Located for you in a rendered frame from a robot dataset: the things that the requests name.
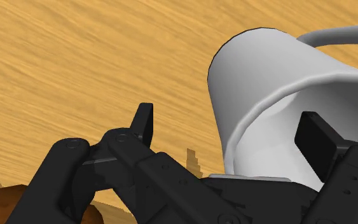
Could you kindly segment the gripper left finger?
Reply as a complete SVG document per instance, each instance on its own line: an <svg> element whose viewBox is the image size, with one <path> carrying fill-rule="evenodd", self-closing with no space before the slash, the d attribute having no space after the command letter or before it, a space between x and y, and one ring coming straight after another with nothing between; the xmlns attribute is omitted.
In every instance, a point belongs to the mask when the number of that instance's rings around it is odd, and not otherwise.
<svg viewBox="0 0 358 224"><path fill-rule="evenodd" d="M95 192L113 189L137 224L248 224L247 218L164 152L156 153L153 105L96 145L53 144L5 224L80 224Z"/></svg>

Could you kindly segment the white mug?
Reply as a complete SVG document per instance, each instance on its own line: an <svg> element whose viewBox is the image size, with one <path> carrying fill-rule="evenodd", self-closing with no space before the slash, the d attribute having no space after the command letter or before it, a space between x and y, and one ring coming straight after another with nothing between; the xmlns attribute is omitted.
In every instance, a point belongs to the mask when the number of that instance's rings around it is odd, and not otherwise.
<svg viewBox="0 0 358 224"><path fill-rule="evenodd" d="M358 69L320 51L358 44L358 25L298 38L273 29L244 31L215 54L207 78L225 178L322 182L294 142L304 111L358 142Z"/></svg>

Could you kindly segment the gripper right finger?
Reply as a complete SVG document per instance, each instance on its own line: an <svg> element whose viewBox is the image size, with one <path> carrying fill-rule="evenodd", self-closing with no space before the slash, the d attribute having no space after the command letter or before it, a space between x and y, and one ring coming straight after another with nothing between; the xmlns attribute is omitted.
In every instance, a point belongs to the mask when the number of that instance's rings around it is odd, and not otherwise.
<svg viewBox="0 0 358 224"><path fill-rule="evenodd" d="M358 142L313 111L302 112L294 142L324 184L301 224L358 224Z"/></svg>

